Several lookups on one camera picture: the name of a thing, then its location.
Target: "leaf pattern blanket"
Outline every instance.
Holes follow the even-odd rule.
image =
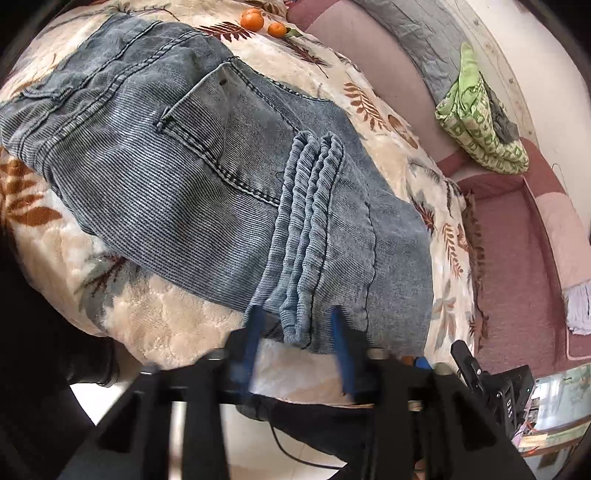
[[[425,356],[454,368],[450,345],[473,345],[474,303],[465,201],[420,147],[408,124],[378,98],[346,57],[304,34],[277,39],[239,25],[257,6],[265,22],[285,21],[280,0],[96,1],[48,25],[18,60],[0,90],[7,100],[51,72],[114,12],[181,21],[224,42],[255,70],[294,90],[339,105],[394,193],[420,212],[431,235],[434,305]],[[45,181],[6,151],[0,152],[3,230],[28,281],[74,325],[122,342],[142,362],[175,368],[223,345],[242,313],[212,304],[110,251],[84,233]],[[271,340],[261,343],[256,393],[302,403],[347,403],[332,355],[313,355]]]

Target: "green patterned fabric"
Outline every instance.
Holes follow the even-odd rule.
[[[519,174],[530,161],[521,141],[503,145],[493,129],[491,105],[472,47],[461,48],[460,76],[437,105],[435,117],[470,156],[497,173]]]

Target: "white tile floor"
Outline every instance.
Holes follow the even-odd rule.
[[[97,423],[128,385],[103,388],[77,384],[72,385],[72,390],[92,421]],[[183,421],[182,404],[175,405],[171,418],[173,452],[180,451]],[[286,457],[275,444],[268,423],[246,418],[232,405],[222,406],[222,421],[232,480],[326,480],[334,474],[334,471],[303,465]],[[337,458],[318,452],[283,432],[277,431],[277,436],[281,446],[295,457],[322,465],[343,465]],[[179,458],[175,455],[171,463],[169,479],[180,480]]]

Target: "white wall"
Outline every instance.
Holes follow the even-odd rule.
[[[591,102],[560,43],[514,0],[466,0],[491,31],[523,91],[540,150],[556,163],[587,234],[591,229]],[[562,181],[560,172],[555,168]]]

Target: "jeans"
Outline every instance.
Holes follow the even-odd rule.
[[[0,140],[82,229],[280,339],[329,353],[329,310],[420,355],[433,289],[418,213],[346,114],[252,70],[181,23],[110,17],[0,105]]]

